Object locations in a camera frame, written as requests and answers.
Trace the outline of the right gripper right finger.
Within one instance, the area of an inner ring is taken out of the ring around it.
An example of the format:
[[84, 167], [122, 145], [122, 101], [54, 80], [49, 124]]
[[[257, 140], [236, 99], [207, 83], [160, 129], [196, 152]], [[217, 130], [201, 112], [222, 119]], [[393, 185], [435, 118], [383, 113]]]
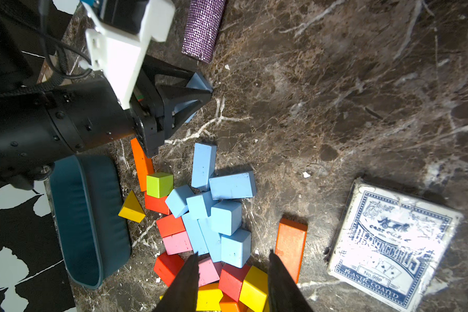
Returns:
[[308, 311], [312, 308], [297, 287], [285, 265], [273, 250], [269, 255], [269, 309], [275, 311]]

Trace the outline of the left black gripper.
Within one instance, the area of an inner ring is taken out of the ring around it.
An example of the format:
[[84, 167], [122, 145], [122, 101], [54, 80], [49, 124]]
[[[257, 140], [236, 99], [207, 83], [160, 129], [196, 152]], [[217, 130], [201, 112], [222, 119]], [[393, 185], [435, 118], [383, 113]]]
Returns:
[[[159, 148], [213, 94], [186, 88], [195, 72], [146, 56], [130, 108], [122, 109], [108, 80], [0, 97], [0, 180], [32, 183], [43, 180], [63, 158], [133, 135], [147, 157]], [[201, 103], [184, 115], [174, 107], [197, 94]]]

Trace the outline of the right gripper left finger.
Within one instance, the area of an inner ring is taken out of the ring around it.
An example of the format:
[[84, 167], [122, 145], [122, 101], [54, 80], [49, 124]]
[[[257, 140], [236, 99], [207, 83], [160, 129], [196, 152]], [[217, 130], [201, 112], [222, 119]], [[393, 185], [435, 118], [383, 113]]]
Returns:
[[153, 312], [196, 311], [199, 277], [199, 256], [194, 253], [187, 259]]

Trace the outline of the dark teal plastic tray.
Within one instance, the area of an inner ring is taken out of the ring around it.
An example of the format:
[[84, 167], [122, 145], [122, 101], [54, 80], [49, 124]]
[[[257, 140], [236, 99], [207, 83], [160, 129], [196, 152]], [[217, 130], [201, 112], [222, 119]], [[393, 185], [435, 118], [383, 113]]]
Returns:
[[49, 182], [67, 272], [98, 289], [131, 255], [116, 167], [104, 155], [73, 155], [56, 162]]

